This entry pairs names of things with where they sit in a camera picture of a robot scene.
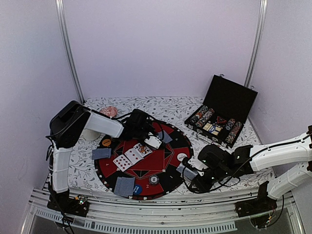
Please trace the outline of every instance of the metal rail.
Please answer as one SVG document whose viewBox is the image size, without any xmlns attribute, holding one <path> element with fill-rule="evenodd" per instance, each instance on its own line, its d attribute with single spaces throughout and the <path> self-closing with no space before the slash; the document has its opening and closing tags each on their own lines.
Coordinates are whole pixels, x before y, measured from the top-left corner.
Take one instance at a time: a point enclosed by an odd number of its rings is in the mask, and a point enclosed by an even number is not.
<svg viewBox="0 0 312 234">
<path fill-rule="evenodd" d="M 83 96 L 80 81 L 78 79 L 78 74 L 76 71 L 75 63 L 74 63 L 74 57 L 73 57 L 72 49 L 71 49 L 70 42 L 69 42 L 67 25 L 66 25 L 66 20 L 65 20 L 63 0 L 56 0 L 56 6 L 57 6 L 57 12 L 58 12 L 59 27 L 60 27 L 60 31 L 62 34 L 62 38 L 63 38 L 63 42 L 64 42 L 64 46 L 65 46 L 65 51 L 66 51 L 66 55 L 68 58 L 68 63 L 69 63 L 70 71 L 72 74 L 74 86 L 75 86 L 79 101 L 81 104 L 83 104 L 85 102 L 85 99 Z"/>
<path fill-rule="evenodd" d="M 181 195 L 180 202 L 173 201 L 168 195 L 152 202 L 136 201 L 135 204 L 129 199 L 114 194 L 102 194 L 101 197 L 90 197 L 90 210 L 87 217 L 74 216 L 72 225 L 110 234 L 225 233 L 236 230 L 235 221 L 248 218 L 238 218 L 234 211 L 234 204 L 238 200 L 257 196 L 253 193 L 254 190 L 250 195 L 250 191 L 245 190 L 238 196 L 234 195 L 235 192 L 227 195 L 219 194 L 222 195 L 220 198 L 210 197 L 210 194 L 207 194 L 205 198 L 201 195 L 193 195 L 185 199 L 185 196 Z M 46 186 L 42 190 L 34 189 L 29 200 L 29 205 L 32 207 L 31 215 L 61 223 L 62 215 L 46 208 L 48 199 L 49 192 Z M 277 202 L 279 208 L 281 203 L 281 200 Z M 285 209 L 293 205 L 293 196 L 287 193 Z"/>
<path fill-rule="evenodd" d="M 262 32 L 263 32 L 263 27 L 264 27 L 264 22 L 265 22 L 265 16 L 267 13 L 267 5 L 268 5 L 268 0 L 261 0 L 260 3 L 260 10 L 259 10 L 259 17 L 258 17 L 258 24 L 257 24 L 257 31 L 254 39 L 254 45 L 253 45 L 253 51 L 252 51 L 252 56 L 250 58 L 249 62 L 249 67 L 245 79 L 245 87 L 249 87 L 251 84 L 252 76 L 254 73 L 254 67 L 255 67 L 255 62 L 257 59 L 258 55 L 258 50 L 260 46 L 260 41 L 262 37 Z"/>
</svg>

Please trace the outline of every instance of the poker chip case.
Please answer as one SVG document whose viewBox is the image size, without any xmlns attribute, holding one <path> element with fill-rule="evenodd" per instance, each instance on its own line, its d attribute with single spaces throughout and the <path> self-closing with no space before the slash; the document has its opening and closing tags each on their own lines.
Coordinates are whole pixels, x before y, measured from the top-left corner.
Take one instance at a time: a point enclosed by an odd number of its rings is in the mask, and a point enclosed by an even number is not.
<svg viewBox="0 0 312 234">
<path fill-rule="evenodd" d="M 246 123 L 248 114 L 253 106 L 258 92 L 246 88 L 233 81 L 214 75 L 208 92 L 202 105 L 189 116 L 184 123 L 186 126 L 197 133 L 213 140 L 214 142 L 232 148 L 239 137 L 241 130 Z M 213 109 L 213 114 L 204 126 L 196 125 L 192 120 L 193 117 L 206 106 L 206 109 Z M 234 119 L 238 123 L 239 130 L 233 135 L 232 141 L 226 140 L 225 125 Z M 212 132 L 206 125 L 219 130 L 219 132 Z"/>
</svg>

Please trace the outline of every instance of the case lid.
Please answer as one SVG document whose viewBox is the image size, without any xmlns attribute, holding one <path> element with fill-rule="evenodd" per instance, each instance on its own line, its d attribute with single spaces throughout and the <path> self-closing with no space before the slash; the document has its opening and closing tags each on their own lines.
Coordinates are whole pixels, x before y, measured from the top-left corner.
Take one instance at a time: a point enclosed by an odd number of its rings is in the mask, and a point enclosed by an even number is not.
<svg viewBox="0 0 312 234">
<path fill-rule="evenodd" d="M 222 116 L 245 123 L 258 92 L 214 75 L 203 104 Z"/>
</svg>

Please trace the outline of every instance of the white wall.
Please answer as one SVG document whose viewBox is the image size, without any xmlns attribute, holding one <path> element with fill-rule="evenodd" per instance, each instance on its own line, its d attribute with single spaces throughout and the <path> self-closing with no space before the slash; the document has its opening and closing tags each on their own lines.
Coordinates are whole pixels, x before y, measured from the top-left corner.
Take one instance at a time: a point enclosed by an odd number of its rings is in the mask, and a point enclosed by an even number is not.
<svg viewBox="0 0 312 234">
<path fill-rule="evenodd" d="M 54 0 L 2 0 L 0 44 L 0 233 L 17 234 L 48 174 L 49 121 L 77 96 Z"/>
<path fill-rule="evenodd" d="M 89 97 L 205 96 L 214 74 L 243 84 L 259 0 L 67 0 Z"/>
<path fill-rule="evenodd" d="M 263 143 L 297 136 L 312 125 L 311 12 L 310 0 L 269 1 L 252 80 L 259 94 L 251 119 Z M 306 233 L 312 233 L 312 181 L 293 195 Z"/>
</svg>

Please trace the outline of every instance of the metal frame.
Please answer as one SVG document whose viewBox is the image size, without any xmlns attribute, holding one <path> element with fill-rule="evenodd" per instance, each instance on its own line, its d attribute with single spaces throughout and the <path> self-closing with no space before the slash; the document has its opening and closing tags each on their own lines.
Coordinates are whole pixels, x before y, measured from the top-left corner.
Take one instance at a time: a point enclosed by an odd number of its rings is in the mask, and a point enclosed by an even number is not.
<svg viewBox="0 0 312 234">
<path fill-rule="evenodd" d="M 70 196 L 77 193 L 90 196 L 90 191 L 72 189 Z M 255 198 L 257 189 L 246 189 L 228 193 L 205 195 L 172 195 L 151 201 L 132 201 L 114 194 L 96 193 L 89 197 L 90 210 L 86 218 L 74 217 L 73 227 L 108 234 L 199 234 L 224 233 L 236 230 L 238 218 L 234 204 L 239 200 Z M 34 189 L 29 199 L 28 216 L 22 234 L 29 234 L 34 216 L 61 223 L 60 212 L 49 210 L 47 183 L 42 190 Z M 279 209 L 282 200 L 277 201 Z M 294 234 L 304 234 L 295 200 L 291 193 L 285 194 L 285 210 L 290 215 Z"/>
<path fill-rule="evenodd" d="M 248 71 L 247 71 L 247 75 L 245 79 L 245 84 L 244 84 L 245 87 L 250 86 L 252 76 L 254 73 L 254 66 L 255 66 L 256 59 L 257 59 L 257 55 L 258 55 L 258 50 L 259 50 L 264 22 L 265 22 L 265 16 L 267 13 L 267 5 L 268 5 L 268 0 L 261 0 L 257 31 L 256 31 L 255 39 L 254 39 L 254 44 L 253 44 L 252 56 L 250 58 L 250 63 L 249 63 L 249 67 L 248 67 Z"/>
<path fill-rule="evenodd" d="M 74 86 L 75 86 L 79 101 L 81 104 L 83 104 L 85 102 L 85 99 L 83 96 L 80 81 L 78 79 L 78 74 L 76 71 L 75 63 L 74 63 L 74 57 L 73 57 L 72 49 L 71 49 L 70 42 L 69 42 L 63 0 L 56 0 L 56 7 L 57 7 L 57 12 L 58 12 L 59 27 L 60 27 L 60 31 L 62 34 L 69 67 L 72 73 Z"/>
</svg>

